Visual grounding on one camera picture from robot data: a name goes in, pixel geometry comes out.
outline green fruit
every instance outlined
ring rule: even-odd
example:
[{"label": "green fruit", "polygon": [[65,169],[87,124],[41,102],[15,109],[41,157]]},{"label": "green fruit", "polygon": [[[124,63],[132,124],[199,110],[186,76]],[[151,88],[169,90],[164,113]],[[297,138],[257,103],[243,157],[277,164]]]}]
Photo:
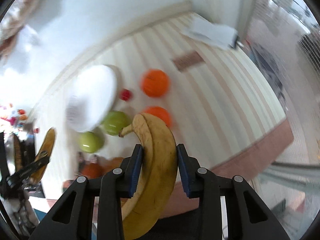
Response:
[{"label": "green fruit", "polygon": [[117,136],[130,123],[130,118],[124,112],[110,111],[101,124],[105,133]]},{"label": "green fruit", "polygon": [[79,147],[87,153],[94,153],[103,146],[103,139],[93,132],[84,132],[79,136]]}]

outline banana peel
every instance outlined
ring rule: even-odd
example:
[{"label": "banana peel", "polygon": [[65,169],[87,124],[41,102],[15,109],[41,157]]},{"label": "banana peel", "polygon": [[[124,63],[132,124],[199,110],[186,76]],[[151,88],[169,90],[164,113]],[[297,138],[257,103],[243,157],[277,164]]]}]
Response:
[{"label": "banana peel", "polygon": [[122,206],[125,240],[137,239],[154,226],[173,191],[178,171],[176,142],[164,121],[140,113],[119,136],[131,132],[138,136],[144,156],[137,191]]},{"label": "banana peel", "polygon": [[[52,150],[53,150],[53,146],[54,146],[54,142],[55,142],[55,138],[56,138],[56,133],[55,133],[55,130],[54,128],[50,128],[48,131],[47,131],[47,134],[45,135],[45,138],[44,138],[44,141],[40,147],[40,150],[35,158],[35,162],[37,160],[39,160],[40,158],[44,157],[44,156],[51,156],[51,153],[52,153]],[[46,169],[47,165],[41,167],[38,171],[36,171],[35,173],[33,173],[30,178],[29,178],[29,181],[31,184],[35,185],[35,184],[38,184],[41,179],[42,179],[42,176],[45,172],[45,169]]]}]

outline white wall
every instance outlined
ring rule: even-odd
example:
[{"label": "white wall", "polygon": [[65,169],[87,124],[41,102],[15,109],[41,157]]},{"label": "white wall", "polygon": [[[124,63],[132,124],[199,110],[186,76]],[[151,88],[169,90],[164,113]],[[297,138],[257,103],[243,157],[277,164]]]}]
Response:
[{"label": "white wall", "polygon": [[[32,108],[58,73],[79,53],[137,16],[184,0],[42,0],[20,35],[18,46],[0,70],[0,99]],[[194,10],[210,16],[205,0]],[[217,22],[236,27],[240,0],[218,0]],[[30,30],[37,33],[30,38]],[[25,48],[29,40],[37,45]],[[12,81],[18,86],[12,87]]]}]

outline orange ball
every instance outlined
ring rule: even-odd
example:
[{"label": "orange ball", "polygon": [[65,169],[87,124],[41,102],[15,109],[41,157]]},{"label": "orange ball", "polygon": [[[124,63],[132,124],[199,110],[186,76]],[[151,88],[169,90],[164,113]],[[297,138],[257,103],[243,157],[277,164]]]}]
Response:
[{"label": "orange ball", "polygon": [[170,127],[172,124],[171,121],[171,116],[168,113],[167,110],[165,110],[164,108],[160,107],[160,106],[150,106],[148,108],[146,108],[144,111],[142,111],[143,113],[148,113],[148,114],[152,114],[156,117],[159,117],[162,121],[165,122],[165,124]]},{"label": "orange ball", "polygon": [[149,97],[161,97],[169,89],[170,79],[160,69],[150,69],[145,73],[141,82],[142,91]]}]

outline oval white plate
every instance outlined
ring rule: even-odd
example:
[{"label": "oval white plate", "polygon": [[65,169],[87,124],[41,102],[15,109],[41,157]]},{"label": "oval white plate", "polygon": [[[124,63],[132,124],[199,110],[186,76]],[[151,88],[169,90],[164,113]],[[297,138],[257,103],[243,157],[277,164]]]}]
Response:
[{"label": "oval white plate", "polygon": [[77,132],[100,125],[113,105],[116,88],[116,74],[108,66],[96,65],[81,72],[67,103],[67,124]]}]

